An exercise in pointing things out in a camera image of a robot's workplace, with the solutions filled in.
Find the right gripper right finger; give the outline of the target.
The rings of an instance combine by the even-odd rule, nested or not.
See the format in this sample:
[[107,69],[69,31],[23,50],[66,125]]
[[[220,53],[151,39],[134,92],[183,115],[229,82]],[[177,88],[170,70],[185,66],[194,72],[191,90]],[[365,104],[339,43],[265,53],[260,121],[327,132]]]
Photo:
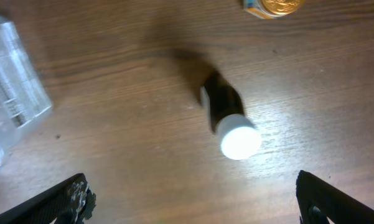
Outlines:
[[301,170],[296,180],[301,224],[374,223],[374,210],[310,172]]

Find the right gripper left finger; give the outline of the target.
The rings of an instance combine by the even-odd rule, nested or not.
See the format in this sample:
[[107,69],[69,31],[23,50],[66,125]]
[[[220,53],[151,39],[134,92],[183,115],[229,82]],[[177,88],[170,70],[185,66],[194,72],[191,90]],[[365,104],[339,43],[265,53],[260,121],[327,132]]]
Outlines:
[[96,207],[84,174],[75,174],[18,206],[0,214],[2,224],[83,224]]

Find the dark bottle white cap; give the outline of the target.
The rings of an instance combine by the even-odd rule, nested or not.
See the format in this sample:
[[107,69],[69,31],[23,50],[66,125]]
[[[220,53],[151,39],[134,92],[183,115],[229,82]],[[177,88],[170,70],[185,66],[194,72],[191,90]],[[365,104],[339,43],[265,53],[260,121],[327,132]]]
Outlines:
[[246,116],[239,93],[218,71],[212,72],[203,82],[200,101],[225,157],[239,161],[258,153],[261,134]]

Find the small jar gold lid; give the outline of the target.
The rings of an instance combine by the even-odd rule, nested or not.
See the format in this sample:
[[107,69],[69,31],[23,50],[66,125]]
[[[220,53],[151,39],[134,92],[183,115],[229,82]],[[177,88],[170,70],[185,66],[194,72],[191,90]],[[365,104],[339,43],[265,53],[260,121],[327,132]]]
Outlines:
[[296,12],[306,0],[243,0],[246,12],[260,19],[276,19]]

